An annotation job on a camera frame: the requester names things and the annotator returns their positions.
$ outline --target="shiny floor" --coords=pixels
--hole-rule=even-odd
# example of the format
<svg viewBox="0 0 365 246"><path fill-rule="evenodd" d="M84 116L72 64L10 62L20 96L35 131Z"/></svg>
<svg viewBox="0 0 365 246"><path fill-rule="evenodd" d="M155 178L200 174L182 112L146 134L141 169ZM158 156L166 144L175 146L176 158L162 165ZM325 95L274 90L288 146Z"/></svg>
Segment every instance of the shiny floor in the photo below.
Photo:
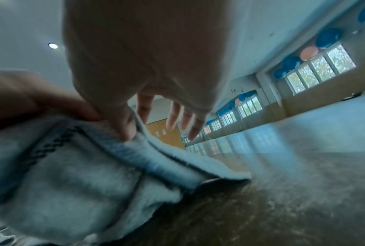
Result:
<svg viewBox="0 0 365 246"><path fill-rule="evenodd" d="M187 150L253 179L203 187L114 245L365 245L365 95Z"/></svg>

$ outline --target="ceiling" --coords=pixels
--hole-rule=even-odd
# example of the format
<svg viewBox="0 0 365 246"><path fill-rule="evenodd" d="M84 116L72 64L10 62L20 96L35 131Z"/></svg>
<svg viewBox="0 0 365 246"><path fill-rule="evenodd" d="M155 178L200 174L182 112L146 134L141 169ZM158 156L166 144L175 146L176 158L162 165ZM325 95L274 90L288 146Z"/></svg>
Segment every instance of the ceiling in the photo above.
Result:
<svg viewBox="0 0 365 246"><path fill-rule="evenodd" d="M340 0L253 1L233 79L257 72ZM60 5L60 0L0 0L0 68L38 72L74 91L60 35ZM49 42L60 49L49 48Z"/></svg>

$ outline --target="recessed light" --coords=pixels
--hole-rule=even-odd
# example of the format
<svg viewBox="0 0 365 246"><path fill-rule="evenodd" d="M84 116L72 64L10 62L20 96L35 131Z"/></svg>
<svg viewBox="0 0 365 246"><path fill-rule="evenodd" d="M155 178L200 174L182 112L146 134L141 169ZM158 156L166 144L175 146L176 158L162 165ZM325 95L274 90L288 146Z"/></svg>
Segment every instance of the recessed light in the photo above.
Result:
<svg viewBox="0 0 365 246"><path fill-rule="evenodd" d="M49 47L52 49L58 49L58 45L56 45L55 43L49 43Z"/></svg>

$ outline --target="door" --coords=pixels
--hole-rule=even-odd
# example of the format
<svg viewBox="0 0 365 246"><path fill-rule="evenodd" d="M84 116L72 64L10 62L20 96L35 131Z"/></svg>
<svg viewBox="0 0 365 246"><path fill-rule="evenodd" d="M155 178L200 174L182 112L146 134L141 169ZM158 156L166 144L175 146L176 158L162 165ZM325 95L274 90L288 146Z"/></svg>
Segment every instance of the door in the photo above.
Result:
<svg viewBox="0 0 365 246"><path fill-rule="evenodd" d="M146 127L151 135L155 136L163 143L183 150L185 149L181 135L179 134L178 126L175 126L174 130L170 131L166 129L166 120L160 120L150 123Z"/></svg>

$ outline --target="hand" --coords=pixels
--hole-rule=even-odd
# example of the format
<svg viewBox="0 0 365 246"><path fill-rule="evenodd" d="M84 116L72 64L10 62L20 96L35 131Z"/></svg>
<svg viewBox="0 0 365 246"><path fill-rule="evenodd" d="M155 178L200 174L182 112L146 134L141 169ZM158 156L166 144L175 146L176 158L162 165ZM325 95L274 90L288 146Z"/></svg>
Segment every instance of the hand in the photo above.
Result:
<svg viewBox="0 0 365 246"><path fill-rule="evenodd" d="M127 101L147 122L155 95L171 99L167 127L194 118L188 139L229 81L243 39L246 0L70 0L63 34L77 91L109 120L123 141L136 127Z"/></svg>
<svg viewBox="0 0 365 246"><path fill-rule="evenodd" d="M79 95L55 87L33 73L0 71L0 122L38 113L46 107L84 120L100 120L99 114Z"/></svg>

